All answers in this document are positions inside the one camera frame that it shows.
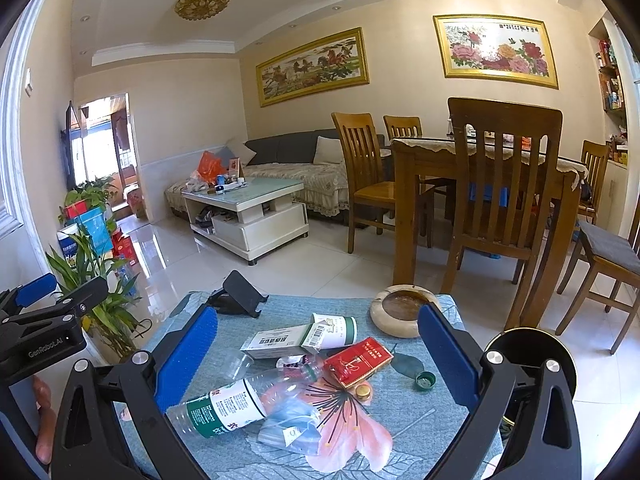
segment ceiling light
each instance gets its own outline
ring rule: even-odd
[[[175,13],[185,20],[206,20],[226,9],[229,0],[178,0]]]

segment barcode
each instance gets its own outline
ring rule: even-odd
[[[266,345],[266,344],[271,344],[271,343],[282,343],[283,341],[287,340],[287,336],[284,337],[272,337],[272,338],[266,338],[266,339],[260,339],[260,343],[261,345]]]
[[[317,345],[320,342],[320,337],[322,336],[323,333],[324,333],[324,327],[319,326],[318,328],[316,328],[313,335],[311,336],[311,339],[309,340],[309,345],[311,346]]]

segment orange plastic bag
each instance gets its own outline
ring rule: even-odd
[[[215,183],[216,177],[226,173],[226,168],[222,167],[222,159],[216,157],[211,152],[203,152],[200,163],[198,164],[198,173],[205,182]]]

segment silver screw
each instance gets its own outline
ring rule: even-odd
[[[546,362],[546,368],[551,372],[560,371],[560,365],[558,364],[558,361],[554,361],[553,359],[549,359],[549,361]]]
[[[76,364],[74,364],[74,370],[76,372],[84,372],[89,366],[89,361],[86,359],[80,359]]]
[[[502,354],[500,352],[496,352],[495,350],[490,350],[486,353],[486,360],[494,365],[499,365],[502,361]]]
[[[144,363],[149,361],[149,354],[146,352],[136,352],[135,354],[133,354],[131,360],[135,365],[143,365]]]

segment plastic bottle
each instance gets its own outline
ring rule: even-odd
[[[166,411],[185,442],[237,430],[268,416],[283,400],[302,393],[321,376],[318,362],[274,368],[187,400]]]

